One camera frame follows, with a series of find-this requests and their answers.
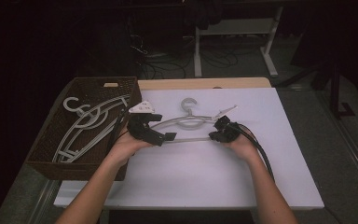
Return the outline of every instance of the wicker basket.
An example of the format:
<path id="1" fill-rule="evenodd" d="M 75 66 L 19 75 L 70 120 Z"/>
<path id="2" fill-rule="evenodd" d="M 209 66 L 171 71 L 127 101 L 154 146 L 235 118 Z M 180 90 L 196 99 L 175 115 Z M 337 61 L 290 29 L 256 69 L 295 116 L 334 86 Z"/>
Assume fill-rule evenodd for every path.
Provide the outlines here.
<path id="1" fill-rule="evenodd" d="M 105 83 L 117 83 L 111 87 L 105 87 Z M 63 107 L 63 100 L 67 97 L 78 98 L 74 102 L 74 107 L 80 105 L 90 105 L 90 108 L 105 102 L 106 100 L 122 96 L 130 95 L 129 106 L 134 106 L 142 101 L 141 92 L 139 90 L 136 77 L 78 77 L 70 84 L 67 92 L 62 92 L 64 95 L 57 109 L 51 111 L 52 117 L 47 120 L 48 125 L 42 131 L 40 137 L 36 140 L 34 147 L 28 154 L 26 163 L 31 165 L 48 179 L 56 180 L 89 180 L 94 174 L 95 170 L 101 164 L 106 153 L 109 151 L 109 144 L 112 138 L 118 136 L 119 131 L 126 123 L 128 116 L 124 118 L 121 127 L 118 127 L 116 133 L 108 134 L 98 144 L 86 152 L 78 160 L 67 162 L 53 162 L 54 155 L 57 148 L 62 141 L 65 134 L 71 126 L 79 119 L 79 116 L 74 112 L 69 112 Z M 106 121 L 99 127 L 83 132 L 77 137 L 71 145 L 71 150 L 75 151 L 85 146 L 91 139 L 103 130 L 107 123 L 110 123 L 118 115 L 124 105 L 117 106 L 109 111 Z M 118 171 L 116 180 L 123 180 L 127 170 L 127 165 L 121 167 Z"/>

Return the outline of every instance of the black cable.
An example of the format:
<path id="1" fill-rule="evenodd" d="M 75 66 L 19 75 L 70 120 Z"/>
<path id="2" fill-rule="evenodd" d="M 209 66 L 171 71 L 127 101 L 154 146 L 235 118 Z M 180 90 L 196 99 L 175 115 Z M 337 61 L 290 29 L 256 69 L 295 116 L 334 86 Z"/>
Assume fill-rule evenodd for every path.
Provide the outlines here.
<path id="1" fill-rule="evenodd" d="M 246 130 L 248 130 L 250 133 L 252 133 L 250 131 L 250 129 L 248 129 L 245 125 L 240 124 L 240 126 L 246 128 Z M 246 133 L 243 129 L 233 127 L 230 124 L 228 124 L 227 127 L 241 133 L 243 136 L 245 136 L 247 139 L 249 139 L 249 141 L 251 141 L 251 143 L 257 148 L 257 150 L 260 152 L 261 156 L 263 157 L 263 160 L 264 160 L 264 163 L 266 164 L 269 175 L 271 176 L 272 180 L 275 182 L 274 174 L 272 173 L 272 168 L 271 168 L 271 165 L 269 164 L 269 158 L 267 157 L 267 154 L 264 151 L 264 149 L 258 143 L 257 139 L 255 137 L 252 137 L 250 134 Z"/>
<path id="2" fill-rule="evenodd" d="M 213 50 L 207 50 L 206 52 L 210 51 L 210 53 L 216 58 L 216 59 L 226 59 L 227 60 L 227 64 L 229 65 L 235 65 L 238 63 L 238 58 L 235 54 L 233 53 L 226 53 L 224 52 L 222 49 L 213 49 Z M 229 59 L 229 56 L 234 57 L 235 62 L 232 63 L 231 60 Z"/>
<path id="3" fill-rule="evenodd" d="M 228 54 L 230 54 L 230 53 L 225 52 L 222 47 L 216 47 L 216 46 L 203 47 L 203 48 L 200 48 L 200 50 L 206 51 L 206 52 L 209 51 L 215 58 L 218 58 L 218 59 L 226 58 L 228 56 Z"/>
<path id="4" fill-rule="evenodd" d="M 174 65 L 174 66 L 177 66 L 178 68 L 168 69 L 168 68 L 163 68 L 163 67 L 160 67 L 160 66 L 155 66 L 155 65 L 153 65 L 153 66 L 155 66 L 156 68 L 159 68 L 159 69 L 161 69 L 161 70 L 165 70 L 165 71 L 175 71 L 175 70 L 182 69 L 182 71 L 183 71 L 183 78 L 186 78 L 187 73 L 186 73 L 185 68 L 184 68 L 182 65 L 177 64 L 177 63 L 165 63 L 165 64 Z"/>
<path id="5" fill-rule="evenodd" d="M 204 53 L 200 53 L 200 56 L 202 56 L 201 58 L 206 62 L 208 63 L 209 65 L 213 66 L 213 67 L 217 67 L 217 68 L 228 68 L 232 65 L 235 65 L 238 63 L 238 58 L 235 56 L 235 60 L 236 62 L 235 63 L 232 63 L 229 59 L 225 58 L 227 60 L 227 63 L 222 63 L 222 62 L 219 62 L 213 58 L 210 58 L 209 56 L 207 56 L 206 54 Z M 218 63 L 218 64 L 222 64 L 222 66 L 219 66 L 219 65 L 216 65 L 216 64 L 213 64 L 211 62 L 214 62 L 214 63 Z"/>
<path id="6" fill-rule="evenodd" d="M 225 45 L 224 43 L 221 43 L 218 47 L 210 45 L 210 46 L 201 47 L 201 49 L 220 51 L 222 56 L 214 55 L 216 58 L 226 58 L 228 55 L 232 55 L 233 52 L 236 50 L 235 48 L 232 48 L 232 49 L 229 49 L 228 51 L 226 51 L 226 49 L 228 49 L 228 46 Z"/>
<path id="7" fill-rule="evenodd" d="M 225 41 L 224 41 L 222 38 L 220 38 L 220 43 L 221 43 L 220 46 L 224 47 L 225 49 L 228 49 L 229 47 L 233 46 L 231 43 L 228 44 L 228 45 L 226 45 Z M 242 43 L 243 43 L 243 40 L 240 42 L 240 44 L 234 45 L 234 46 L 226 53 L 226 56 L 225 56 L 225 57 L 227 57 L 227 56 L 230 55 L 230 54 L 233 54 L 233 53 L 235 52 L 235 50 L 237 50 L 237 49 L 242 45 Z"/>
<path id="8" fill-rule="evenodd" d="M 144 69 L 144 65 L 141 64 L 141 70 L 142 70 L 142 73 L 145 75 L 145 79 L 148 80 L 149 79 L 149 74 L 147 72 L 147 67 L 145 66 L 145 69 Z"/>
<path id="9" fill-rule="evenodd" d="M 115 144 L 115 142 L 118 140 L 118 138 L 121 137 L 121 135 L 120 135 L 119 137 L 115 138 L 115 135 L 118 131 L 118 126 L 120 126 L 122 120 L 124 119 L 124 116 L 130 110 L 130 108 L 131 108 L 131 106 L 127 105 L 124 109 L 121 109 L 120 113 L 118 114 L 118 116 L 116 118 L 116 122 L 113 126 L 113 130 L 112 130 L 110 138 L 109 138 L 109 142 L 107 144 L 106 155 L 109 153 L 110 149 Z"/>
<path id="10" fill-rule="evenodd" d="M 192 59 L 192 57 L 190 56 L 190 57 L 188 57 L 188 60 L 186 61 L 186 63 L 185 63 L 184 65 L 179 65 L 178 63 L 176 63 L 176 65 L 185 68 L 185 67 L 187 67 L 187 66 L 190 64 L 191 59 Z M 181 60 L 181 58 L 176 57 L 176 58 L 174 58 L 174 59 L 172 59 L 172 60 L 169 60 L 169 61 L 156 61 L 156 62 L 150 62 L 150 61 L 148 61 L 148 62 L 149 62 L 149 63 L 173 63 L 174 61 L 179 61 L 179 60 Z"/>
<path id="11" fill-rule="evenodd" d="M 154 63 L 154 62 L 172 63 L 180 60 L 181 54 L 171 52 L 171 53 L 164 53 L 163 55 L 159 55 L 159 56 L 153 56 L 153 55 L 145 56 L 145 58 L 149 63 Z"/>
<path id="12" fill-rule="evenodd" d="M 159 73 L 161 75 L 161 78 L 164 79 L 164 76 L 162 75 L 162 73 L 156 70 L 156 68 L 158 68 L 158 67 L 156 67 L 155 65 L 153 65 L 151 63 L 144 63 L 144 64 L 145 64 L 145 66 L 149 66 L 153 69 L 153 76 L 150 79 L 155 79 L 157 73 Z"/>
<path id="13" fill-rule="evenodd" d="M 127 133 L 127 132 L 128 132 L 128 130 L 127 130 L 126 132 L 122 133 L 121 135 L 119 135 L 119 136 L 116 138 L 116 141 L 117 141 L 121 136 L 123 136 L 125 133 Z"/>

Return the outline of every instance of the forearm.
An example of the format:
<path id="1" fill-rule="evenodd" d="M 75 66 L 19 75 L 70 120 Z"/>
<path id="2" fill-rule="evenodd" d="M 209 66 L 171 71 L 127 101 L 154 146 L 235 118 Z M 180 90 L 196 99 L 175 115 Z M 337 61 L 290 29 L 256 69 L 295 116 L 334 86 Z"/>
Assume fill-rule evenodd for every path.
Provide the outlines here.
<path id="1" fill-rule="evenodd" d="M 258 154 L 249 158 L 247 163 L 254 182 L 257 209 L 261 223 L 297 223 L 292 210 L 281 195 Z"/>
<path id="2" fill-rule="evenodd" d="M 106 157 L 86 186 L 64 210 L 57 223 L 96 223 L 119 165 Z"/>

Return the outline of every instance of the table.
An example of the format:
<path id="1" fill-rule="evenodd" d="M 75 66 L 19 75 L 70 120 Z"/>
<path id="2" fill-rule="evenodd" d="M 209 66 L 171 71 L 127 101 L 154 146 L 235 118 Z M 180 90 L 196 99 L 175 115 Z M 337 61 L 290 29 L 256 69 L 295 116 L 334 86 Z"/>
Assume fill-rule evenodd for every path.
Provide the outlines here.
<path id="1" fill-rule="evenodd" d="M 324 207 L 279 97 L 266 80 L 266 78 L 140 80 L 139 84 L 143 97 L 147 98 L 157 112 L 166 119 L 183 116 L 183 111 L 177 110 L 177 107 L 180 107 L 177 106 L 180 104 L 178 99 L 188 95 L 194 95 L 200 100 L 202 106 L 195 106 L 193 111 L 197 115 L 204 115 L 201 112 L 215 115 L 218 112 L 216 107 L 224 109 L 232 105 L 232 100 L 229 99 L 240 99 L 237 103 L 242 109 L 232 112 L 229 116 L 239 123 L 246 124 L 258 137 L 275 171 L 277 186 L 289 205 L 295 209 Z M 248 88 L 210 89 L 216 86 L 230 86 L 228 85 L 230 82 L 242 83 Z M 203 86 L 194 90 L 201 83 Z M 154 84 L 159 90 L 151 91 L 154 89 Z M 173 88 L 172 85 L 175 89 L 181 90 L 162 90 Z M 176 131 L 179 138 L 188 138 L 197 134 L 205 135 L 213 131 L 213 127 L 205 127 L 191 133 Z M 105 208 L 249 209 L 255 207 L 249 171 L 235 155 L 221 150 L 221 146 L 212 141 L 181 143 L 181 146 L 178 146 L 167 144 L 164 147 L 145 148 L 137 152 L 130 159 L 126 179 L 123 182 L 116 182 L 112 187 Z M 68 205 L 85 183 L 85 181 L 62 181 L 54 204 Z"/>
<path id="2" fill-rule="evenodd" d="M 200 59 L 200 36 L 201 35 L 245 35 L 245 34 L 268 34 L 268 41 L 264 47 L 260 48 L 261 55 L 266 63 L 269 74 L 276 77 L 278 72 L 269 56 L 269 51 L 278 28 L 279 20 L 283 7 L 276 9 L 275 15 L 270 18 L 241 19 L 241 20 L 221 20 L 216 25 L 210 25 L 208 30 L 200 30 L 196 27 L 196 47 L 194 53 L 195 77 L 202 77 Z"/>
<path id="3" fill-rule="evenodd" d="M 270 88 L 269 81 L 264 77 L 240 77 L 240 78 L 200 78 L 200 79 L 177 79 L 177 80 L 139 80 L 142 89 L 147 88 Z M 57 98 L 56 104 L 61 102 L 62 95 Z M 42 133 L 48 124 L 48 116 L 45 125 L 41 128 Z M 61 213 L 60 209 L 53 205 L 61 181 L 48 180 L 32 169 L 23 165 L 19 175 L 13 183 L 13 187 L 7 195 L 7 199 L 0 210 L 0 223 L 7 223 L 7 218 L 16 223 L 40 223 L 55 218 Z"/>

